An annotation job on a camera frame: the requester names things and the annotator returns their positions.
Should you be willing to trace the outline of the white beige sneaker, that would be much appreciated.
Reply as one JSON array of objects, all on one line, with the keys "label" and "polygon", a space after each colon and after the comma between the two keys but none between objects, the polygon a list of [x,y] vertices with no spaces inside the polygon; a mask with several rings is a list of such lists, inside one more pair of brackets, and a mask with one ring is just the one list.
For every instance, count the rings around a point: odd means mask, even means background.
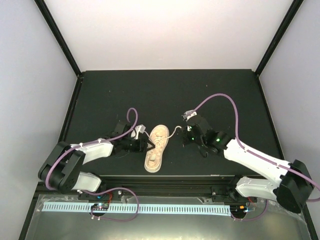
[{"label": "white beige sneaker", "polygon": [[144,161],[144,168],[147,172],[156,173],[160,170],[165,149],[152,149],[147,151]]}]

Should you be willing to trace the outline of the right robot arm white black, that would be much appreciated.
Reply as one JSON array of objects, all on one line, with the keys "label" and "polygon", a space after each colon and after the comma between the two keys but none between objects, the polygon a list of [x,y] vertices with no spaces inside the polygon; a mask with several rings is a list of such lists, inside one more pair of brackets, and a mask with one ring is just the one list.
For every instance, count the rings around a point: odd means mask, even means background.
[{"label": "right robot arm white black", "polygon": [[247,197],[262,198],[277,202],[292,213],[301,213],[314,190],[310,173],[303,162],[271,157],[223,131],[215,131],[194,110],[185,112],[182,117],[186,122],[182,129],[184,145],[196,144],[204,158],[220,156],[261,175],[261,178],[239,177],[227,189],[230,200],[238,202]]}]

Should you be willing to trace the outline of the white shoelace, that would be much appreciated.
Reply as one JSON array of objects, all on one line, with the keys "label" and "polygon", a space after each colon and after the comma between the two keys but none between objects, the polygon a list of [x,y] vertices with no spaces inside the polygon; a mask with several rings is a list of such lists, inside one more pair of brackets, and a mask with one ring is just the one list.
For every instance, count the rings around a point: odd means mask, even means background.
[{"label": "white shoelace", "polygon": [[146,133],[148,139],[155,145],[156,150],[163,150],[166,148],[169,139],[176,133],[177,130],[181,130],[182,127],[177,125],[173,132],[170,133],[169,128],[166,125],[159,124],[155,126],[150,133]]}]

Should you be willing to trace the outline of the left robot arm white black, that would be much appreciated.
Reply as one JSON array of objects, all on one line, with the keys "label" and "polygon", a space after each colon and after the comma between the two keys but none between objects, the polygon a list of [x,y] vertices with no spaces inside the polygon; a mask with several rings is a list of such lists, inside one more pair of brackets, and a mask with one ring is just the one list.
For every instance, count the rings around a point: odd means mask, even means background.
[{"label": "left robot arm white black", "polygon": [[145,133],[146,127],[143,124],[134,129],[131,127],[120,121],[104,138],[78,144],[58,142],[39,169],[38,178],[43,182],[48,179],[49,188],[61,193],[88,191],[95,199],[103,199],[108,192],[107,186],[102,184],[97,174],[83,172],[82,166],[121,151],[147,153],[156,147]]}]

